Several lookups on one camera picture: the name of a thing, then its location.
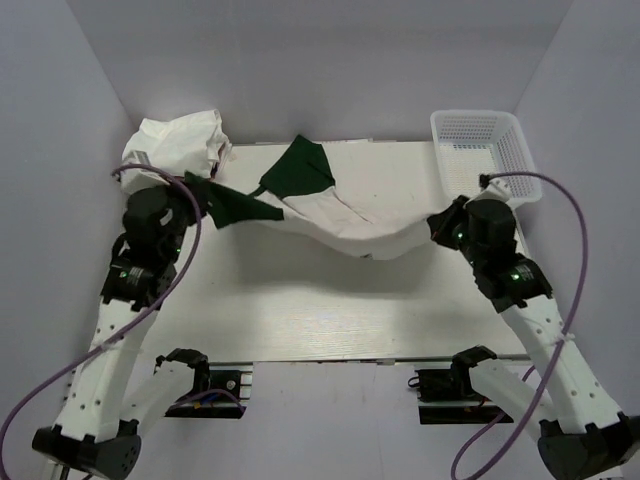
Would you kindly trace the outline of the white and green t-shirt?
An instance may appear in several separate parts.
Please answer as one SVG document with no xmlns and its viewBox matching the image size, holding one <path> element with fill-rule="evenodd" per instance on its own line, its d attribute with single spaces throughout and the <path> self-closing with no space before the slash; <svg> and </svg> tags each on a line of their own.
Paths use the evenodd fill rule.
<svg viewBox="0 0 640 480">
<path fill-rule="evenodd" d="M 420 142 L 237 147 L 221 172 L 184 167 L 216 228 L 260 223 L 357 258 L 391 260 L 428 243 L 444 201 L 433 151 Z"/>
</svg>

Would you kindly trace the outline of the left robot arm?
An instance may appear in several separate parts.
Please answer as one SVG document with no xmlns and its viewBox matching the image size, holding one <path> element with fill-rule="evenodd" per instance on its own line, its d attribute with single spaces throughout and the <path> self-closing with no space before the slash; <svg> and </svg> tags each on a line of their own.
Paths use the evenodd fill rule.
<svg viewBox="0 0 640 480">
<path fill-rule="evenodd" d="M 99 296 L 94 355 L 76 368 L 54 424 L 36 431 L 35 451 L 96 478 L 125 479 L 151 426 L 178 401 L 209 392 L 207 356 L 176 348 L 157 358 L 137 391 L 126 393 L 143 340 L 184 275 L 176 262 L 194 222 L 191 201 L 176 187 L 155 186 L 128 198 Z"/>
</svg>

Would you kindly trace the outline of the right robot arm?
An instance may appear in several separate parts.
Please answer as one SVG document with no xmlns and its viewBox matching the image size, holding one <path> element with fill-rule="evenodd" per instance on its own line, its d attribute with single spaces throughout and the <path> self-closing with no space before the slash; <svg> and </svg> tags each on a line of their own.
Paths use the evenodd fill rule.
<svg viewBox="0 0 640 480">
<path fill-rule="evenodd" d="M 484 347 L 457 354 L 451 384 L 482 395 L 535 441 L 556 479 L 587 479 L 626 463 L 639 449 L 639 419 L 604 391 L 565 331 L 539 266 L 517 250 L 516 219 L 498 199 L 456 199 L 427 219 L 432 240 L 460 252 L 479 291 L 524 346 L 541 377 L 532 388 Z"/>
</svg>

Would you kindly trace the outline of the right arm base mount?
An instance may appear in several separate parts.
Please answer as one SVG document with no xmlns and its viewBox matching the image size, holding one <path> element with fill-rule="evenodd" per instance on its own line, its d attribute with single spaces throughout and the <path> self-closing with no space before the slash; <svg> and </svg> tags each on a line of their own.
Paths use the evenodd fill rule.
<svg viewBox="0 0 640 480">
<path fill-rule="evenodd" d="M 485 346 L 475 346 L 456 354 L 449 367 L 415 371 L 407 386 L 417 393 L 421 425 L 487 425 L 512 423 L 489 399 L 472 389 L 470 370 L 497 355 Z"/>
</svg>

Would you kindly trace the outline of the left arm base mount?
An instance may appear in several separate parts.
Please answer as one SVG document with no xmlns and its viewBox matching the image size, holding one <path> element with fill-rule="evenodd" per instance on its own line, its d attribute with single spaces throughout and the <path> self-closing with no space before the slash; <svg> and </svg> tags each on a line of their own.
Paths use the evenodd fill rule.
<svg viewBox="0 0 640 480">
<path fill-rule="evenodd" d="M 167 418 L 239 420 L 244 416 L 253 383 L 251 364 L 212 363 L 198 350 L 177 348 L 156 358 L 154 373 L 174 364 L 187 366 L 191 389 L 167 410 Z"/>
</svg>

